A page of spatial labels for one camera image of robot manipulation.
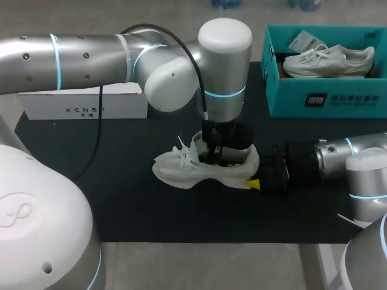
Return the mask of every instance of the teal shoe box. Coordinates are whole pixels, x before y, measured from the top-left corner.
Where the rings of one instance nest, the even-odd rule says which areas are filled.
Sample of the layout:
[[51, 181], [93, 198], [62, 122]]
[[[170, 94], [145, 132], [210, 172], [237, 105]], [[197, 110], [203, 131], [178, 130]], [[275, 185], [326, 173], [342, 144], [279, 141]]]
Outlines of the teal shoe box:
[[[374, 47], [372, 77], [364, 79], [293, 79], [281, 71], [283, 58], [296, 53], [290, 43], [306, 31], [327, 47]], [[262, 54], [270, 115], [277, 118], [387, 118], [387, 29], [269, 25]]]

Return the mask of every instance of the white sneaker in box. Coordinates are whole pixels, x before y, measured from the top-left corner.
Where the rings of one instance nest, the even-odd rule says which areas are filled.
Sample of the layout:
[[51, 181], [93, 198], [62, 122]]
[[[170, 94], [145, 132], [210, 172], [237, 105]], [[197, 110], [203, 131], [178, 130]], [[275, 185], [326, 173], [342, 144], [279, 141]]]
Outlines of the white sneaker in box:
[[371, 70], [374, 57], [373, 47], [349, 50], [341, 45], [328, 48], [320, 44], [315, 49], [287, 57], [283, 67], [288, 75], [298, 78], [362, 78]]
[[180, 142], [181, 150], [174, 147], [171, 152], [155, 158], [152, 169], [159, 180], [181, 189], [190, 189], [204, 179], [216, 179], [238, 189], [250, 188], [246, 181], [256, 173], [259, 166], [259, 156], [254, 145], [245, 150], [223, 147], [222, 159], [240, 164], [214, 166], [199, 160], [199, 155], [207, 152], [207, 144], [201, 139], [201, 132], [193, 136], [190, 148]]

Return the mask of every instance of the black cable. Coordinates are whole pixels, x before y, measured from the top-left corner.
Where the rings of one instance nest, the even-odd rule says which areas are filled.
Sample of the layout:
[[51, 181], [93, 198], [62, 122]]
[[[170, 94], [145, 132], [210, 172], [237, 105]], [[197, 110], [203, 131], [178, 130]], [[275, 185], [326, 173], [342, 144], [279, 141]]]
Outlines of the black cable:
[[[133, 26], [130, 26], [126, 28], [125, 30], [121, 31], [121, 34], [126, 34], [132, 30], [135, 30], [137, 28], [153, 28], [157, 29], [165, 34], [168, 34], [171, 38], [173, 38], [180, 46], [181, 48], [186, 52], [188, 55], [188, 58], [193, 64], [193, 67], [195, 68], [196, 74], [198, 75], [198, 80], [199, 80], [199, 86], [200, 86], [200, 93], [201, 93], [201, 99], [203, 103], [203, 115], [204, 119], [207, 119], [207, 103], [206, 103], [206, 95], [205, 95], [205, 90], [204, 90], [204, 83], [203, 83], [203, 78], [201, 77], [201, 72], [199, 69], [198, 64], [196, 63], [196, 60], [192, 56], [191, 52], [188, 50], [187, 46], [176, 36], [174, 35], [171, 31], [168, 29], [155, 25], [155, 24], [135, 24]], [[100, 144], [100, 139], [101, 139], [101, 127], [102, 127], [102, 97], [103, 97], [103, 86], [99, 87], [99, 104], [98, 104], [98, 125], [97, 125], [97, 138], [96, 138], [96, 144], [94, 146], [94, 150], [90, 156], [89, 161], [86, 163], [85, 167], [71, 180], [76, 181], [78, 180], [90, 167], [91, 163], [93, 163], [94, 158], [97, 155], [97, 151], [99, 148]]]
[[85, 167], [71, 180], [75, 181], [79, 179], [85, 172], [88, 170], [89, 166], [93, 162], [94, 158], [97, 155], [97, 151], [99, 148], [99, 143], [101, 139], [101, 127], [102, 127], [102, 97], [103, 97], [103, 86], [99, 87], [99, 101], [98, 101], [98, 125], [97, 125], [97, 137], [96, 137], [96, 145], [94, 145], [94, 150], [90, 156], [89, 161], [86, 163]]

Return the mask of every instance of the gray floor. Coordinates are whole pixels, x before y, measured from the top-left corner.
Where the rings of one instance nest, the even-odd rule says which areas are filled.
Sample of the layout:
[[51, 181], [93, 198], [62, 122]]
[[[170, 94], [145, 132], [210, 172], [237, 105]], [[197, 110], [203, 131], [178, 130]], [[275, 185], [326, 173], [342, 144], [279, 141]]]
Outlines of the gray floor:
[[[290, 10], [287, 0], [244, 0], [237, 11], [210, 0], [13, 0], [1, 1], [0, 37], [28, 33], [113, 34], [139, 22], [160, 24], [182, 40], [206, 21], [226, 16], [253, 31], [253, 60], [261, 58], [267, 24], [385, 25], [385, 0], [327, 0], [313, 13]], [[16, 97], [0, 98], [11, 127], [22, 112]], [[334, 247], [339, 260], [343, 246]], [[297, 245], [197, 245], [106, 243], [107, 290], [306, 289]]]

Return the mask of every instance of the shoe sole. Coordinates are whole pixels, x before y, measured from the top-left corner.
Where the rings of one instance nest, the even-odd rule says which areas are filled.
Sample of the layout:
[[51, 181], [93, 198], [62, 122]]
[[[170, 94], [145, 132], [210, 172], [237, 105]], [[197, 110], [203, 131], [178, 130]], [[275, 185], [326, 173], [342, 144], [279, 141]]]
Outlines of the shoe sole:
[[293, 74], [292, 72], [286, 72], [291, 77], [297, 79], [364, 79], [365, 76], [351, 76], [346, 74], [331, 75], [331, 76], [303, 76], [301, 74]]
[[[170, 181], [170, 180], [161, 178], [156, 174], [155, 176], [159, 180], [163, 181], [165, 184], [168, 184], [173, 187], [177, 187], [179, 189], [191, 189], [192, 187], [197, 185], [200, 181], [205, 180], [205, 179], [198, 179], [196, 181], [191, 181], [191, 182], [177, 182], [177, 181]], [[232, 187], [233, 189], [251, 189], [251, 187], [246, 184], [247, 180], [240, 180], [236, 178], [226, 178], [226, 177], [219, 178], [219, 179], [218, 178], [208, 178], [208, 179], [215, 179], [220, 183], [222, 183], [223, 185], [227, 187]]]

